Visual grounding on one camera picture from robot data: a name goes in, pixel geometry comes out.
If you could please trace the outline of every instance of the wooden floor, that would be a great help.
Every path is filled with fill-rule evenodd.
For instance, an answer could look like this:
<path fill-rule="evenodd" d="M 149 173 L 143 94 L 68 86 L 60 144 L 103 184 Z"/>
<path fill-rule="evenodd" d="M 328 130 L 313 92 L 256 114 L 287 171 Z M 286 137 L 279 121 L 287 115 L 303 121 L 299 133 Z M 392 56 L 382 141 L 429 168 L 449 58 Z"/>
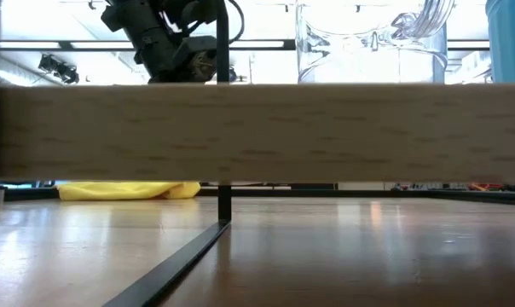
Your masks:
<path fill-rule="evenodd" d="M 235 199 L 163 306 L 515 306 L 515 206 Z M 216 220 L 214 199 L 0 209 L 0 306 L 105 303 Z"/>

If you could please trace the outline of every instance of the yellow cloth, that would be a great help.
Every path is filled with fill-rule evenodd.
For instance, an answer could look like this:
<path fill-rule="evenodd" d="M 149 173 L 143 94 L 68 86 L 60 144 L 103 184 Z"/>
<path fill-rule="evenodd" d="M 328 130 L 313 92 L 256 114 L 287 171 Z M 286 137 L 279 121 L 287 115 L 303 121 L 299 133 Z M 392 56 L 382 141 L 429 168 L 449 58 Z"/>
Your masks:
<path fill-rule="evenodd" d="M 170 200 L 194 197 L 198 182 L 69 182 L 57 186 L 61 200 Z"/>

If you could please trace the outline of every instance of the blue container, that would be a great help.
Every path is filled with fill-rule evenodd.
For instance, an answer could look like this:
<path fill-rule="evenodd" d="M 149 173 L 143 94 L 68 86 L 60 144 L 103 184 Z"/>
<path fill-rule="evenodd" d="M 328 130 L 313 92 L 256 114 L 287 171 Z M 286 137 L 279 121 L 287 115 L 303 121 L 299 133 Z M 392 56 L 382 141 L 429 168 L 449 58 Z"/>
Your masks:
<path fill-rule="evenodd" d="M 515 82 L 515 0 L 488 0 L 494 82 Z"/>

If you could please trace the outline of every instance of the glass jar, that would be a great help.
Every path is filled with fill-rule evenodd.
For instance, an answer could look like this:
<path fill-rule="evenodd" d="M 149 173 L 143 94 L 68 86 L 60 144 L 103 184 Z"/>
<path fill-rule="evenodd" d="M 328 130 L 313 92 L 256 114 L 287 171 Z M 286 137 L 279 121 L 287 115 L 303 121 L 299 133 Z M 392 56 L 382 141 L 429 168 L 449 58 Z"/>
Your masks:
<path fill-rule="evenodd" d="M 298 0 L 299 83 L 443 83 L 454 0 Z"/>

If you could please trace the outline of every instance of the shelf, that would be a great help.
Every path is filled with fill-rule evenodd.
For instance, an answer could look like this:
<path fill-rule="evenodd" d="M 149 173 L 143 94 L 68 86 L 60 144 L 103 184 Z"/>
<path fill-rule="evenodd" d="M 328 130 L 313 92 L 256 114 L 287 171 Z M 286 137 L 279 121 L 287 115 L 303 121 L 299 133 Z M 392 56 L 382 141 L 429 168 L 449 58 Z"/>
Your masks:
<path fill-rule="evenodd" d="M 0 89 L 0 179 L 515 182 L 515 84 Z"/>

